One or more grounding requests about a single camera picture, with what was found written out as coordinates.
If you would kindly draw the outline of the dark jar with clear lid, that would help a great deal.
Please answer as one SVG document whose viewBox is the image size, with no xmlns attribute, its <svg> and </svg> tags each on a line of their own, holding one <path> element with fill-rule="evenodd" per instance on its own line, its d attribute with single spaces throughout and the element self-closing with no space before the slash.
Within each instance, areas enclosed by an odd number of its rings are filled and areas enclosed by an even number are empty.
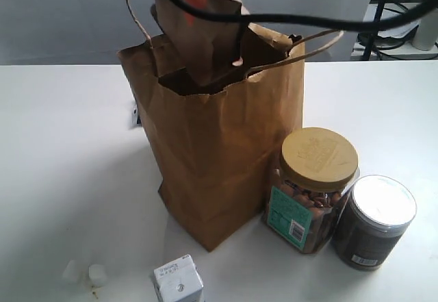
<svg viewBox="0 0 438 302">
<path fill-rule="evenodd" d="M 359 270 L 381 267 L 417 213 L 410 191 L 382 175 L 359 178 L 348 190 L 348 200 L 333 235 L 340 259 Z"/>
</svg>

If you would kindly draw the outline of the white paper sheet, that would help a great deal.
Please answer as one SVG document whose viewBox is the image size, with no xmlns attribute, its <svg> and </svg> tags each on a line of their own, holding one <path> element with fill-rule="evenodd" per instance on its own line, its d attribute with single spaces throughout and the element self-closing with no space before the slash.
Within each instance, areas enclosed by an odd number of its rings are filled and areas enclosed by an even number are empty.
<svg viewBox="0 0 438 302">
<path fill-rule="evenodd" d="M 364 21 L 373 21 L 377 10 L 376 4 L 369 4 L 363 18 Z M 387 4 L 381 14 L 381 19 L 392 18 L 397 15 L 401 15 L 406 12 L 406 9 L 400 5 Z M 406 25 L 396 27 L 393 29 L 388 29 L 384 31 L 379 31 L 378 36 L 381 38 L 404 38 L 408 33 L 413 31 L 419 25 L 420 20 L 413 21 Z"/>
</svg>

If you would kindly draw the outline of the almond jar with tan lid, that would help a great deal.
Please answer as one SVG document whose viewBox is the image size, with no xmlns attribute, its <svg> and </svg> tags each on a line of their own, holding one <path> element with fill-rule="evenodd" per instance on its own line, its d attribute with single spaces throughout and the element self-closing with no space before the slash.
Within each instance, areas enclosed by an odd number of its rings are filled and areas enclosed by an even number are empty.
<svg viewBox="0 0 438 302">
<path fill-rule="evenodd" d="M 266 225 L 301 253 L 317 253 L 331 239 L 359 173 L 357 152 L 340 134 L 293 131 L 272 161 Z"/>
</svg>

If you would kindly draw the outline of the brown paper shopping bag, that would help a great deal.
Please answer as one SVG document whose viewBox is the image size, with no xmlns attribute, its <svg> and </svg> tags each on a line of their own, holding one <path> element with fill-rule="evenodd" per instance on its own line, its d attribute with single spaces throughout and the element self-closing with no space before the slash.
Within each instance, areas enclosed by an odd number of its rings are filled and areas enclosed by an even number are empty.
<svg viewBox="0 0 438 302">
<path fill-rule="evenodd" d="M 206 86 L 162 33 L 118 53 L 167 210 L 208 251 L 260 212 L 274 154 L 302 127 L 306 39 L 254 23 L 243 65 Z"/>
</svg>

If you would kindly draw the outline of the white cylinder cup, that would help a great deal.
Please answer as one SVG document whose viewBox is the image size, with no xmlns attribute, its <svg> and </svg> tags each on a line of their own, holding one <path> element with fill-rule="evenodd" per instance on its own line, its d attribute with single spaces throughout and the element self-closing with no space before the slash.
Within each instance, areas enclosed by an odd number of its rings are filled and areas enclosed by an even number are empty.
<svg viewBox="0 0 438 302">
<path fill-rule="evenodd" d="M 420 20 L 411 44 L 421 51 L 430 51 L 437 41 L 437 8 Z"/>
</svg>

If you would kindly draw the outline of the brown pouch with red label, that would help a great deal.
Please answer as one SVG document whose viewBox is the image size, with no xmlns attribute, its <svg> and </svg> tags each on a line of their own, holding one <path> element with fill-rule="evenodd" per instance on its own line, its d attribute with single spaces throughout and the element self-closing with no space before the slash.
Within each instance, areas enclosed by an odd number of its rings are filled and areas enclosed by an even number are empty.
<svg viewBox="0 0 438 302">
<path fill-rule="evenodd" d="M 247 14 L 241 0 L 182 0 L 213 14 Z M 155 0 L 156 21 L 180 55 L 189 75 L 206 86 L 241 67 L 242 38 L 247 25 L 206 21 L 170 0 Z"/>
</svg>

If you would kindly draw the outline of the black tripod stand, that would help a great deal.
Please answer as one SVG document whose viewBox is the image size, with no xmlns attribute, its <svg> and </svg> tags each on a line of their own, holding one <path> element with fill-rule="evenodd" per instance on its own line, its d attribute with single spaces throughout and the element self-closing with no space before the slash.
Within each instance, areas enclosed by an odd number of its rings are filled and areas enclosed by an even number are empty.
<svg viewBox="0 0 438 302">
<path fill-rule="evenodd" d="M 413 6 L 412 0 L 371 0 L 365 12 L 365 21 L 377 21 L 391 18 L 405 13 Z M 416 22 L 390 30 L 374 34 L 360 33 L 357 36 L 358 48 L 354 54 L 359 60 L 371 60 L 373 58 L 391 58 L 391 52 L 406 45 L 417 29 Z"/>
</svg>

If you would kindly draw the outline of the right white gripper fingertip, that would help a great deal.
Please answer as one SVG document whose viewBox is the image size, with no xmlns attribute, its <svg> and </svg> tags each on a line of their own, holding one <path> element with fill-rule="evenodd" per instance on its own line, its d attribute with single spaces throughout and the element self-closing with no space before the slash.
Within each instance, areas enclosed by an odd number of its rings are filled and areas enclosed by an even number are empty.
<svg viewBox="0 0 438 302">
<path fill-rule="evenodd" d="M 100 288 L 105 286 L 108 280 L 108 276 L 104 265 L 90 265 L 88 268 L 88 279 L 93 288 Z"/>
</svg>

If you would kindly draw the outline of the small white carton box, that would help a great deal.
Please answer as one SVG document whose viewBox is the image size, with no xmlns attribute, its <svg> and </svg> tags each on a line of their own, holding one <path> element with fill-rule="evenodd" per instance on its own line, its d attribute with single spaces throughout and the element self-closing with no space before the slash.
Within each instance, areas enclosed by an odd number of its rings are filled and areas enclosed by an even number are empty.
<svg viewBox="0 0 438 302">
<path fill-rule="evenodd" d="M 204 283 L 190 254 L 153 271 L 153 285 L 161 302 L 204 302 Z"/>
</svg>

